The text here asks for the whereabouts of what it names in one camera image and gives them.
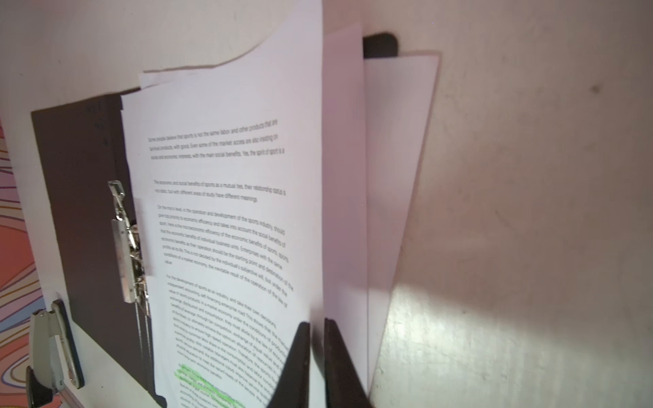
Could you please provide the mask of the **stack of printed papers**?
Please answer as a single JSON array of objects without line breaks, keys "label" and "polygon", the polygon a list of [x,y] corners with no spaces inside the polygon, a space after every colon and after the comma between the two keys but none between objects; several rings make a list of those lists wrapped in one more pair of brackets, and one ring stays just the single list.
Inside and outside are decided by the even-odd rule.
[{"label": "stack of printed papers", "polygon": [[369,399],[439,67],[300,1],[232,61],[140,75],[122,124],[157,394],[267,407],[308,322],[325,407],[329,318]]}]

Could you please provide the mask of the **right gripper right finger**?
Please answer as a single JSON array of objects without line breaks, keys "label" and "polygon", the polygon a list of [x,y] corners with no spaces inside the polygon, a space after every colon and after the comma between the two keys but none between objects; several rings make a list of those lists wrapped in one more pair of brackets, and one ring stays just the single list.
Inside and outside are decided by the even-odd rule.
[{"label": "right gripper right finger", "polygon": [[328,408],[372,408],[335,320],[324,322],[324,378]]}]

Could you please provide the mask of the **blue file folder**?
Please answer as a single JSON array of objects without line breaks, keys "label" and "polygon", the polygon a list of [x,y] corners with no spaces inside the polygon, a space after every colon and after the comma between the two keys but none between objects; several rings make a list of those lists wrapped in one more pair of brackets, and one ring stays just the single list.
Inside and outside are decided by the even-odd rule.
[{"label": "blue file folder", "polygon": [[[118,227],[114,204],[107,201],[102,185],[117,181],[131,192],[120,110],[123,93],[32,112],[41,163],[61,263],[69,295],[69,321],[114,358],[155,401],[156,407],[173,407],[172,397],[155,391],[151,345],[151,317],[146,316],[145,289],[137,283],[145,273],[133,266],[128,238],[114,238]],[[119,300],[117,278],[123,265],[136,284],[133,302]]]}]

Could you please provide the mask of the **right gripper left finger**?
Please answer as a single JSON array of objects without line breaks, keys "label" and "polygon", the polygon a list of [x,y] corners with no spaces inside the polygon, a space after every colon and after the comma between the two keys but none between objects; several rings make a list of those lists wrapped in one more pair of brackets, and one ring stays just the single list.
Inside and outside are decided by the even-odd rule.
[{"label": "right gripper left finger", "polygon": [[311,368],[311,324],[301,322],[268,408],[307,408]]}]

